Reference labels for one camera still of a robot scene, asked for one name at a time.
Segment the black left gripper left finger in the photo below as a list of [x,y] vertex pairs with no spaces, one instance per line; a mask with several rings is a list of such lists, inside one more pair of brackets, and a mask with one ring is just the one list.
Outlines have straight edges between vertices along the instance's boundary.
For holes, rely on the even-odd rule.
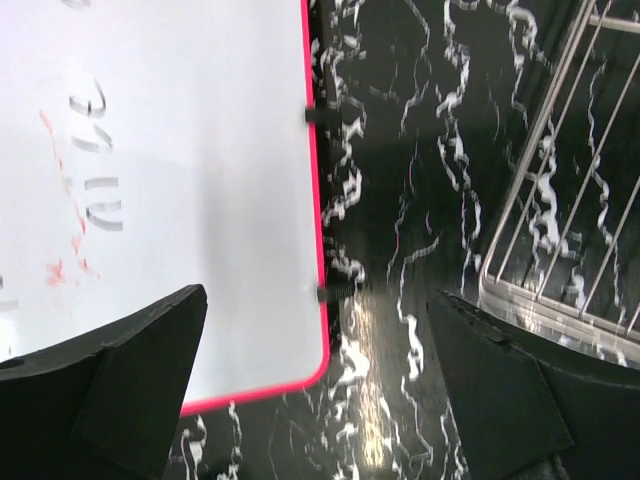
[[161,478],[206,312],[204,287],[188,285],[2,362],[2,478]]

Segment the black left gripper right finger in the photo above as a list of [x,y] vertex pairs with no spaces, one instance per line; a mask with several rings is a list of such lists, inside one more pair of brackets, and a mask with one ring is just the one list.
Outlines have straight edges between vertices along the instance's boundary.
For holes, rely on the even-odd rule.
[[427,312],[472,478],[638,478],[638,371],[442,290]]

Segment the pink-framed whiteboard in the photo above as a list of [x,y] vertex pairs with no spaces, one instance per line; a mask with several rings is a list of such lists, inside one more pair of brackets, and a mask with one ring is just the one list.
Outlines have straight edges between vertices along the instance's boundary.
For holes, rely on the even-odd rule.
[[297,391],[329,356],[304,1],[1,5],[1,356],[187,284],[185,414]]

